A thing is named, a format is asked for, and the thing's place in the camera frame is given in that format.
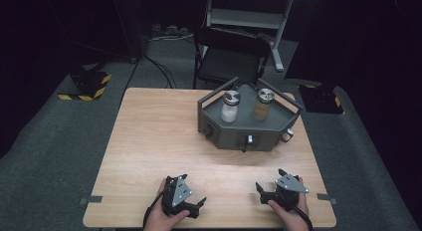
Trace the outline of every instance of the black device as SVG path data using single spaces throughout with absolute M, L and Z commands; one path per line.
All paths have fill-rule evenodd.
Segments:
M 275 181 L 276 190 L 274 192 L 267 192 L 256 182 L 257 191 L 261 194 L 260 201 L 262 204 L 267 204 L 269 200 L 276 201 L 286 211 L 295 210 L 307 223 L 310 230 L 314 230 L 313 223 L 308 215 L 298 208 L 299 193 L 309 193 L 309 190 L 299 182 L 299 177 L 292 176 L 284 170 L 279 169 L 281 178 Z
M 230 88 L 240 94 L 241 101 L 236 120 L 227 123 L 221 119 L 223 98 L 219 94 Z M 293 109 L 273 100 L 269 104 L 268 117 L 264 120 L 254 119 L 253 109 L 260 89 L 270 89 Z M 262 79 L 252 85 L 240 83 L 236 77 L 198 101 L 198 132 L 203 133 L 220 149 L 271 151 L 280 141 L 288 142 L 293 137 L 292 126 L 302 109 L 301 104 Z
M 175 215 L 183 210 L 188 210 L 190 212 L 189 218 L 197 218 L 199 216 L 199 208 L 204 205 L 207 198 L 203 198 L 197 204 L 186 202 L 185 199 L 192 194 L 192 191 L 184 181 L 186 177 L 187 174 L 178 177 L 167 176 L 161 201 L 166 215 Z

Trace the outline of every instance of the wooden table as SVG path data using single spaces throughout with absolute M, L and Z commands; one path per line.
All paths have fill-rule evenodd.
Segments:
M 289 18 L 293 1 L 294 0 L 287 1 L 283 14 L 274 14 L 230 9 L 215 9 L 212 7 L 212 0 L 208 0 L 206 24 L 207 26 L 220 24 L 277 29 L 275 41 L 270 44 L 276 69 L 278 71 L 283 71 L 285 68 L 279 53 L 280 41 L 282 40 L 282 35 Z
M 255 182 L 272 191 L 278 169 L 304 179 L 314 227 L 332 227 L 335 216 L 302 119 L 295 136 L 272 151 L 217 149 L 197 130 L 197 101 L 211 91 L 128 89 L 87 207 L 88 227 L 141 227 L 162 179 L 188 174 L 186 201 L 207 197 L 197 219 L 177 228 L 279 228 L 283 224 L 260 203 Z

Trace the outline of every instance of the chair backrest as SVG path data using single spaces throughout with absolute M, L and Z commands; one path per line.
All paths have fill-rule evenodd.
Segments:
M 197 51 L 199 51 L 199 45 L 203 45 L 264 58 L 268 58 L 271 54 L 269 44 L 261 38 L 216 27 L 196 30 L 194 42 Z

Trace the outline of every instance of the handheld controller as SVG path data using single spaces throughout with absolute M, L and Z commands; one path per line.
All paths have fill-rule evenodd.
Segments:
M 191 204 L 185 201 L 192 191 L 184 182 L 187 174 L 178 177 L 167 176 L 165 181 L 165 189 L 162 195 L 162 207 L 166 215 L 175 215 L 183 210 L 189 210 L 189 218 L 197 218 L 199 216 L 199 208 L 205 203 L 206 197 L 197 204 Z
M 274 192 L 264 191 L 258 182 L 256 183 L 257 191 L 261 194 L 260 200 L 262 204 L 267 204 L 269 200 L 274 200 L 287 211 L 290 211 L 298 205 L 299 192 L 309 193 L 309 191 L 299 182 L 297 175 L 292 176 L 282 169 L 279 169 L 279 174 L 282 177 L 275 181 L 277 187 Z

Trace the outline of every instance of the gray carpet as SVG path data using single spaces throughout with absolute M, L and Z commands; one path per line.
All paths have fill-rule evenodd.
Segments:
M 287 67 L 297 43 L 282 41 Z M 178 89 L 192 86 L 191 39 L 149 43 L 148 58 L 166 66 Z M 101 166 L 119 103 L 129 87 L 165 88 L 167 82 L 149 61 L 109 62 L 111 74 L 97 101 L 66 102 L 52 94 L 0 160 L 0 230 L 91 230 L 83 225 L 85 204 Z M 282 92 L 300 95 L 284 81 L 272 61 L 264 80 Z M 66 78 L 57 92 L 72 86 Z M 212 89 L 199 83 L 199 88 Z M 336 89 L 344 115 L 303 113 L 316 160 L 333 205 L 337 225 L 330 230 L 419 230 L 404 206 L 346 93 Z

